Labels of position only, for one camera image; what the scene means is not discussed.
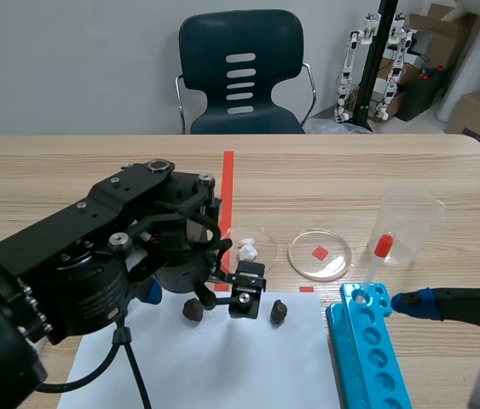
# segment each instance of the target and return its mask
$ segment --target white paper sheet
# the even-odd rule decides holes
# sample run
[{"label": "white paper sheet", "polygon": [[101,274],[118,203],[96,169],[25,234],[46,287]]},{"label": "white paper sheet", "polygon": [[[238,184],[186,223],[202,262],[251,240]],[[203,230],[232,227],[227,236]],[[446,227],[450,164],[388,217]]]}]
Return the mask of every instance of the white paper sheet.
[{"label": "white paper sheet", "polygon": [[[340,408],[317,294],[265,293],[257,320],[231,319],[228,307],[216,307],[196,326],[182,316],[190,297],[165,292],[159,306],[130,305],[126,324],[153,409]],[[278,328],[269,323],[276,299],[288,307]],[[114,328],[83,337],[69,382],[101,364]],[[58,409],[91,407],[142,408],[123,348],[94,382],[64,394]]]}]

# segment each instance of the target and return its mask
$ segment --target floor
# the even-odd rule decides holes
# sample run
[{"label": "floor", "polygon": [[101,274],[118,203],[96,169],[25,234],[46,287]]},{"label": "floor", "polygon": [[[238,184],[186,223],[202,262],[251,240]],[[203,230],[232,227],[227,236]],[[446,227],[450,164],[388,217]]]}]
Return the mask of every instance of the floor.
[{"label": "floor", "polygon": [[409,122],[392,118],[389,121],[376,124],[368,121],[373,131],[377,134],[443,134],[446,124],[435,118],[435,111],[440,101]]}]

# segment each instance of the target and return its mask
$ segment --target black pole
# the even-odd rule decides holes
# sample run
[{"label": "black pole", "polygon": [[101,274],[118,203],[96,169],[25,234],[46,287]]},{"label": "black pole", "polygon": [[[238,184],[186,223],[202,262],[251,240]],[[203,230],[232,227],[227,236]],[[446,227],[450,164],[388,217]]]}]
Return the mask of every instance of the black pole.
[{"label": "black pole", "polygon": [[384,56],[387,39],[390,35],[391,23],[396,12],[398,0],[382,0],[379,4],[381,20],[379,22],[378,34],[368,49],[367,62],[362,72],[362,80],[359,84],[356,106],[351,117],[351,123],[370,130],[368,126],[368,107],[373,96],[374,85],[378,77],[378,70],[382,57]]}]

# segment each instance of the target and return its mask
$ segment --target red pipette bulb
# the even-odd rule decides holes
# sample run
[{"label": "red pipette bulb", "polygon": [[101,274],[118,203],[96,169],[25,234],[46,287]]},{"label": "red pipette bulb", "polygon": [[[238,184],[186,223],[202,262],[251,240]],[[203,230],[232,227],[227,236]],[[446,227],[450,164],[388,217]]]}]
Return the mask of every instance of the red pipette bulb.
[{"label": "red pipette bulb", "polygon": [[390,254],[394,239],[391,234],[382,234],[382,237],[379,238],[378,244],[374,249],[374,255],[379,258],[386,258],[387,255]]}]

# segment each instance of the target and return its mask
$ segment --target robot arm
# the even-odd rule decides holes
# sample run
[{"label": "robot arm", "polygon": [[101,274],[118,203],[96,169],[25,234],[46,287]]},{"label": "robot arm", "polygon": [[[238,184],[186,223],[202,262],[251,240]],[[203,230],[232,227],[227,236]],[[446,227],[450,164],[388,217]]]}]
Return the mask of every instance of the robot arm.
[{"label": "robot arm", "polygon": [[[17,407],[35,389],[57,393],[91,382],[119,346],[136,373],[124,317],[134,297],[158,303],[160,285],[194,292],[205,309],[227,304],[234,317],[257,318],[264,265],[220,271],[232,243],[221,240],[214,187],[213,177],[175,172],[164,159],[129,164],[86,198],[0,242],[1,408]],[[217,298],[208,279],[232,284],[232,296]],[[118,329],[103,369],[73,385],[42,383],[46,371],[26,339],[57,344],[112,323]]]},{"label": "robot arm", "polygon": [[404,19],[405,17],[402,13],[395,15],[388,39],[389,44],[397,44],[397,52],[390,72],[387,75],[384,97],[375,109],[376,117],[382,118],[383,120],[389,117],[386,110],[395,98],[397,83],[401,79],[402,69],[404,67],[404,55],[412,44],[412,32],[408,28],[402,28],[404,26]]},{"label": "robot arm", "polygon": [[351,73],[353,72],[353,62],[355,60],[357,46],[359,44],[369,45],[372,43],[373,37],[376,35],[378,29],[379,19],[379,14],[369,14],[365,17],[365,28],[361,32],[354,31],[350,33],[350,40],[345,48],[344,65],[337,80],[339,86],[336,97],[336,108],[334,108],[334,119],[338,123],[347,122],[350,119],[350,115],[347,112],[347,103],[353,88]]}]

